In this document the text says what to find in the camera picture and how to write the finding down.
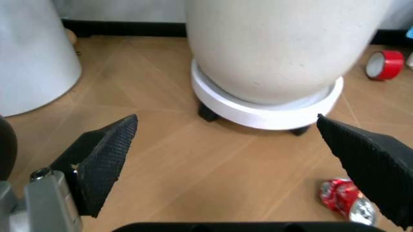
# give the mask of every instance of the plant pot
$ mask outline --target plant pot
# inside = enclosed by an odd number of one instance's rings
[[[330,86],[369,43],[391,0],[187,0],[187,32],[202,71],[259,104]]]

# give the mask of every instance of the can lid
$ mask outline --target can lid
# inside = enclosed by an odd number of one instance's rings
[[[350,208],[349,220],[374,226],[377,221],[377,214],[373,204],[366,198],[357,199]]]
[[[320,187],[321,197],[329,197],[331,195],[331,184],[329,181],[326,181],[321,184]]]

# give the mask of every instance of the black caster wheel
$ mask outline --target black caster wheel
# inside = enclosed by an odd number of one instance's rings
[[[300,136],[303,135],[304,133],[306,133],[309,130],[310,126],[306,126],[306,127],[300,127],[297,129],[293,129],[290,130],[292,134],[296,135],[296,136]]]
[[[209,109],[206,105],[201,103],[199,105],[198,115],[207,122],[212,122],[220,118],[218,114]]]

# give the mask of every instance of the textured gripper pad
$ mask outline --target textured gripper pad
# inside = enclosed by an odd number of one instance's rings
[[[397,139],[319,116],[317,127],[348,176],[383,215],[412,225],[413,150]]]
[[[65,173],[79,214],[97,217],[118,180],[137,123],[137,116],[130,115],[86,132],[52,163],[53,170]]]

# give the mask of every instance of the wooden floor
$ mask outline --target wooden floor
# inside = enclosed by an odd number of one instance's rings
[[[8,118],[19,152],[10,181],[49,165],[82,132],[138,114],[139,130],[121,177],[85,231],[145,221],[337,221],[318,200],[321,181],[345,176],[315,127],[301,137],[197,116],[184,38],[80,39],[77,85],[57,101]],[[330,116],[413,146],[413,72],[373,82],[363,72],[371,46],[345,76]],[[379,226],[398,231],[379,217]]]

